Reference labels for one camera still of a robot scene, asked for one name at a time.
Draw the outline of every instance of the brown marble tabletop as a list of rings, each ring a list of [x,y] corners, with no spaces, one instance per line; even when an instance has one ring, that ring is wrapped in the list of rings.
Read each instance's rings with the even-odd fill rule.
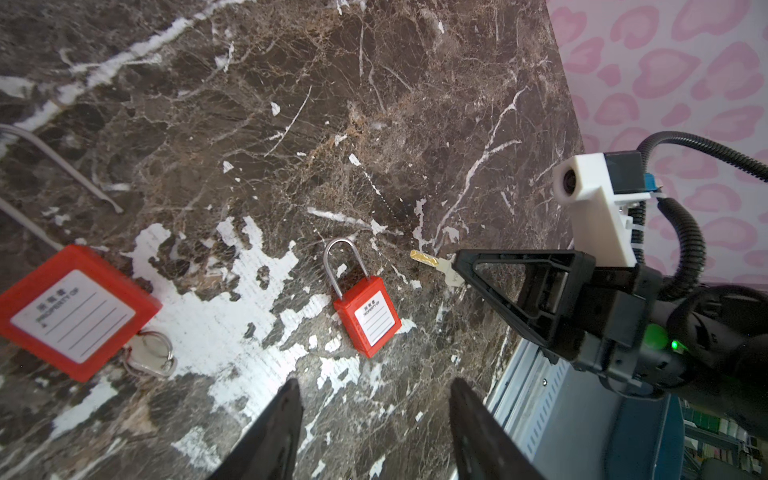
[[[556,248],[549,172],[581,151],[545,0],[26,2],[0,13],[0,191],[158,298],[166,381],[79,384],[0,339],[0,478],[206,478],[289,377],[296,478],[445,478],[448,387],[516,337],[409,258]],[[354,350],[321,256],[354,236],[403,319]],[[0,215],[0,289],[54,252]],[[360,277],[333,254],[343,288]]]

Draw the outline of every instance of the padlock shackle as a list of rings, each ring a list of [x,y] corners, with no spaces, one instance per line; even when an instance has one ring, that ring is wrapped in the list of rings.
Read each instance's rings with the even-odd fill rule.
[[[328,276],[328,280],[331,281],[331,285],[333,285],[333,289],[336,291],[336,295],[339,296],[340,300],[344,300],[344,293],[342,293],[341,289],[339,288],[339,283],[336,282],[336,278],[333,276],[333,271],[331,270],[331,266],[328,263],[328,253],[331,251],[331,248],[339,242],[348,243],[349,246],[352,247],[352,252],[355,254],[357,263],[359,263],[360,266],[362,267],[362,272],[365,274],[367,279],[370,279],[371,276],[368,274],[368,270],[366,269],[366,265],[362,262],[362,258],[360,258],[360,252],[357,251],[357,247],[355,247],[355,244],[352,243],[352,241],[349,238],[345,238],[345,237],[334,238],[333,240],[328,242],[328,245],[326,245],[326,249],[323,252],[323,267],[325,267],[326,269],[326,275]]]

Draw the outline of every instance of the label sticker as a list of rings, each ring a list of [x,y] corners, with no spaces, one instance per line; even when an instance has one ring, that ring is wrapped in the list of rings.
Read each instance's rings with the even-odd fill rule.
[[[362,332],[366,334],[370,346],[374,346],[395,325],[395,317],[389,311],[381,290],[365,305],[355,310],[355,318],[360,323]]]
[[[83,363],[136,312],[80,270],[72,270],[11,318],[11,324]]]

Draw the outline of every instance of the red padlock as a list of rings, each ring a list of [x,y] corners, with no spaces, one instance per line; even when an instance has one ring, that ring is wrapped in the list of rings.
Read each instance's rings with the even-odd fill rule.
[[[352,252],[366,275],[366,278],[360,280],[347,293],[342,293],[328,264],[328,252],[339,242],[348,243],[352,247]],[[384,288],[384,280],[368,274],[355,244],[346,238],[335,238],[328,242],[323,252],[323,266],[336,295],[339,296],[339,299],[333,302],[333,308],[339,313],[353,345],[363,355],[373,357],[402,325],[392,299]]]

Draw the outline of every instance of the key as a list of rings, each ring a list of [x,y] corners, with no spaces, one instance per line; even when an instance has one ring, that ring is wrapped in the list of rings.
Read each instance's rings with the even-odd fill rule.
[[[433,268],[436,268],[438,271],[443,272],[445,274],[445,283],[447,283],[449,286],[464,285],[464,279],[461,275],[458,274],[458,272],[456,272],[456,270],[451,267],[451,262],[449,260],[444,258],[436,258],[432,255],[419,252],[418,250],[411,250],[411,258],[417,262],[424,263],[425,265],[429,265]]]

